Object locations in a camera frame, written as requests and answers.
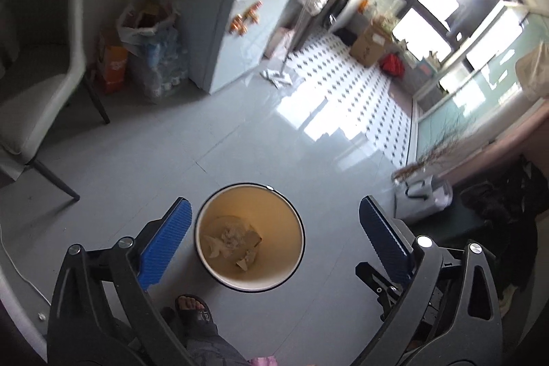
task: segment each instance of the leg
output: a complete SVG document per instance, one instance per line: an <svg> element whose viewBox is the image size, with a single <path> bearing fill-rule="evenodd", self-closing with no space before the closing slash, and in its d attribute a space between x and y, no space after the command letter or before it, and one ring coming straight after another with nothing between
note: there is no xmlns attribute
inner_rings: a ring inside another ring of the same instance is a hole
<svg viewBox="0 0 549 366"><path fill-rule="evenodd" d="M97 93L95 93L95 90L93 90L92 83L90 83L90 80L88 80L86 78L86 75L83 76L82 83L84 84L84 87L88 91L88 94L90 95L90 98L92 99L93 105L95 106L95 108L101 114L105 124L108 125L110 123L110 118L106 114L105 108L103 107L103 104L101 103L100 98L97 96Z"/></svg>
<svg viewBox="0 0 549 366"><path fill-rule="evenodd" d="M75 201L80 200L80 196L75 193L64 181L57 177L53 172L51 172L42 162L36 158L33 158L29 163L29 166L32 166L35 170L40 172L46 179L53 183L57 188L67 193Z"/></svg>
<svg viewBox="0 0 549 366"><path fill-rule="evenodd" d="M182 310L203 310L209 309L196 301L194 298L180 297L179 308ZM223 364L226 366L249 366L246 359L232 345L218 334L218 327L213 323L211 315L208 320L198 318L178 318L183 323L185 333L183 345L187 348L190 356L200 365Z"/></svg>

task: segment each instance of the white chair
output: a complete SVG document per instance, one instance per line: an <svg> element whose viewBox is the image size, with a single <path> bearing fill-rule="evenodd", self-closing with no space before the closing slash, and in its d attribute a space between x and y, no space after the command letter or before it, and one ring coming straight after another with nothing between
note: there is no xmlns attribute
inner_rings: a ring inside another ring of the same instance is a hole
<svg viewBox="0 0 549 366"><path fill-rule="evenodd" d="M80 196L44 166L36 153L81 82L104 122L110 121L84 76L83 0L9 0L8 6L21 50L0 79L0 151L33 167L78 200Z"/></svg>

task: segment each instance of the cardboard box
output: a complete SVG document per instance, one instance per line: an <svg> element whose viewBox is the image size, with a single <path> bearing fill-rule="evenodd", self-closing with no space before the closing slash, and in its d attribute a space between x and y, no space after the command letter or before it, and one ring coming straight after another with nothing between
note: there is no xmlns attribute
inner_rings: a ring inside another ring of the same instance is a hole
<svg viewBox="0 0 549 366"><path fill-rule="evenodd" d="M97 49L97 69L106 94L116 92L124 85L127 61L128 51L122 46L116 30L101 31Z"/></svg>
<svg viewBox="0 0 549 366"><path fill-rule="evenodd" d="M365 67L371 67L385 54L385 48L392 41L390 33L372 24L356 39L349 54Z"/></svg>

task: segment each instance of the black slipper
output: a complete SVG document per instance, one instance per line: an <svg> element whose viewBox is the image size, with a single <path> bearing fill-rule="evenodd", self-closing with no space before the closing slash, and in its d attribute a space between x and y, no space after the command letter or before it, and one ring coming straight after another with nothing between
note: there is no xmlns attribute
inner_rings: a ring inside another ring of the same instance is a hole
<svg viewBox="0 0 549 366"><path fill-rule="evenodd" d="M181 298L182 296L185 298L194 298L196 301L202 304L204 308L203 309L180 309L179 298ZM175 298L174 307L177 312L177 315L179 316L184 326L192 323L197 323L199 321L204 321L205 323L213 322L210 308L201 298L199 298L196 295L179 295L177 298Z"/></svg>
<svg viewBox="0 0 549 366"><path fill-rule="evenodd" d="M160 311L160 315L166 321L167 325L170 325L171 322L175 319L175 312L171 307L163 307Z"/></svg>

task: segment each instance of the gray pants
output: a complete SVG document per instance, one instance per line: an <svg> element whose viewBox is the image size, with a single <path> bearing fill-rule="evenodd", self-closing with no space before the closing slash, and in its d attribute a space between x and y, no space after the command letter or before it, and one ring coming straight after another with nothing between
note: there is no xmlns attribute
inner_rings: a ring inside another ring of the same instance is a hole
<svg viewBox="0 0 549 366"><path fill-rule="evenodd" d="M198 366L250 366L245 358L218 334L214 323L197 321L184 328L179 318L170 328Z"/></svg>

